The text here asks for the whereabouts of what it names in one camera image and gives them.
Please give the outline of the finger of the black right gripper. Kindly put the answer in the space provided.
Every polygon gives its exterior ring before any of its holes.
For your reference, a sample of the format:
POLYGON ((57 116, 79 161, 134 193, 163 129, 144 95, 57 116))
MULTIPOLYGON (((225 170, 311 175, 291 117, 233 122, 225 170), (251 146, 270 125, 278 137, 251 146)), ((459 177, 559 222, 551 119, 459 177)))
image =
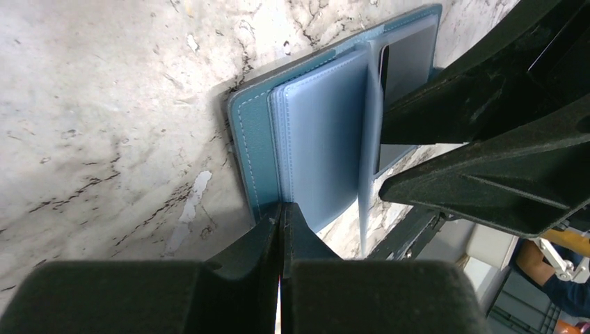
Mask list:
POLYGON ((378 194, 539 236, 589 204, 589 98, 396 174, 378 194))
POLYGON ((434 79, 383 113, 383 144, 492 138, 589 96, 589 2, 520 1, 434 79))

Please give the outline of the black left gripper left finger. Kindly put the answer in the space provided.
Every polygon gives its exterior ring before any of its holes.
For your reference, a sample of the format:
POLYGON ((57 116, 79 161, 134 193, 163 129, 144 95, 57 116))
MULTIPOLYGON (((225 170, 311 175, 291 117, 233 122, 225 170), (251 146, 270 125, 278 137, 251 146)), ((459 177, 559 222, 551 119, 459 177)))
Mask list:
POLYGON ((1 316, 2 333, 272 333, 278 225, 268 208, 204 262, 69 261, 33 271, 1 316))

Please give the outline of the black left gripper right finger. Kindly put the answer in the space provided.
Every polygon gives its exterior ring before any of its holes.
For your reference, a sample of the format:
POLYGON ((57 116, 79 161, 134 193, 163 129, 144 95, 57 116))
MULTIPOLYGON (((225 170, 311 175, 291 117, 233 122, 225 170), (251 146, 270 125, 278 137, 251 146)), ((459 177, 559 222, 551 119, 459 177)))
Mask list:
POLYGON ((281 206, 283 333, 487 333, 468 277, 440 261, 343 260, 281 206))

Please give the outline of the teal leather card holder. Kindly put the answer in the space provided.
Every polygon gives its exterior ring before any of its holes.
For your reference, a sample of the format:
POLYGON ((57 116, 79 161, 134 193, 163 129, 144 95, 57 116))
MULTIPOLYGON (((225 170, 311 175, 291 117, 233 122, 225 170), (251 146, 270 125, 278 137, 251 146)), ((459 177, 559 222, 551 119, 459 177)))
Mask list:
POLYGON ((231 95, 230 129, 255 220, 277 202, 295 202, 318 232, 357 203, 365 248, 374 181, 410 152, 405 145, 391 164, 371 175, 366 148, 376 80, 371 41, 422 22, 439 28, 442 11, 439 3, 420 6, 253 79, 231 95))

